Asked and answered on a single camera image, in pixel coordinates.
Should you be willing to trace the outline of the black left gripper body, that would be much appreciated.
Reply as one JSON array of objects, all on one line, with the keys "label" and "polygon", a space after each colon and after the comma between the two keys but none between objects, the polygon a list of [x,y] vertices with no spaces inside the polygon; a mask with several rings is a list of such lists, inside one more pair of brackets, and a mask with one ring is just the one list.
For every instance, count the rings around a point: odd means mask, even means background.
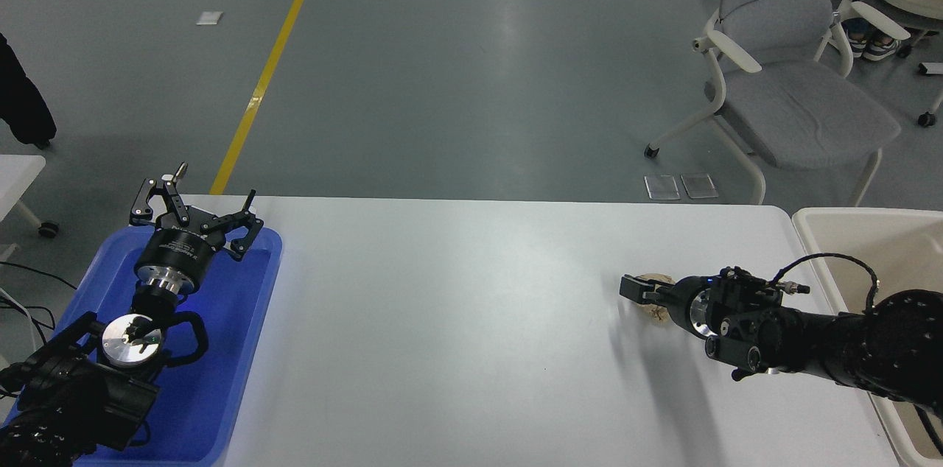
[{"label": "black left gripper body", "polygon": [[202,284],[221,248],[219,234],[202,236],[179,228],[156,228],[134,270],[141,282],[174,272],[189,284]]}]

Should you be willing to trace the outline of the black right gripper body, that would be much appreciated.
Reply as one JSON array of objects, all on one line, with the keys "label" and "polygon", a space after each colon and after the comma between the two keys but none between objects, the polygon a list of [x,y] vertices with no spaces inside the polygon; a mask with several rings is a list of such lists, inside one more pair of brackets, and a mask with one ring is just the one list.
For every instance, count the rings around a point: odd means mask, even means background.
[{"label": "black right gripper body", "polygon": [[708,330],[709,278],[687,276],[667,290],[670,319],[684,330]]}]

